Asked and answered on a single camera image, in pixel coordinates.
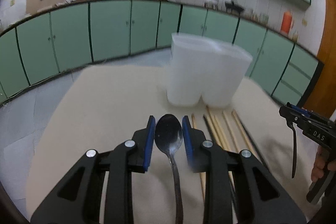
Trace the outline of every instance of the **metal spoon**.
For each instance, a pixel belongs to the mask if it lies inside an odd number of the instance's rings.
[[[167,155],[173,170],[176,202],[175,224],[183,223],[180,176],[174,159],[175,152],[180,148],[182,140],[182,129],[179,120],[172,114],[162,116],[155,127],[155,143],[157,148]]]

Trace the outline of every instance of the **orange container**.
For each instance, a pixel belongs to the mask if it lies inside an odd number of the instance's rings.
[[[294,20],[290,11],[284,12],[280,32],[288,35],[291,28],[293,28]]]

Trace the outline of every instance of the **white object on shelf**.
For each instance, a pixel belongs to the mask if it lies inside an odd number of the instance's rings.
[[[175,106],[196,105],[202,96],[211,107],[226,107],[252,56],[231,43],[196,35],[172,34],[167,98]]]

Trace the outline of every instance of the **trigger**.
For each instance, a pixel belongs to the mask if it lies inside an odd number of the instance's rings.
[[[293,166],[292,166],[292,179],[295,176],[296,171],[296,154],[297,154],[297,148],[296,148],[296,131],[293,126],[293,122],[287,121],[287,126],[293,131]]]

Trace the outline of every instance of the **table surface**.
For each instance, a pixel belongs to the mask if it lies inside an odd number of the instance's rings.
[[[113,150],[147,125],[172,113],[179,120],[194,113],[197,127],[206,130],[202,101],[192,108],[174,107],[167,101],[165,69],[138,66],[91,66],[82,71],[64,96],[46,127],[31,163],[26,184],[26,206],[30,219],[45,196],[72,165],[91,148]],[[291,178],[293,133],[279,116],[279,106],[252,80],[243,79],[231,105],[236,109],[263,154],[271,173],[310,218],[319,206],[309,204],[310,172],[315,144],[298,132],[295,178]],[[247,148],[241,136],[241,149]],[[203,198],[198,174],[187,168],[184,145],[177,151],[184,223],[203,222]],[[134,222],[174,223],[175,198],[169,161],[156,145],[146,174],[132,174]]]

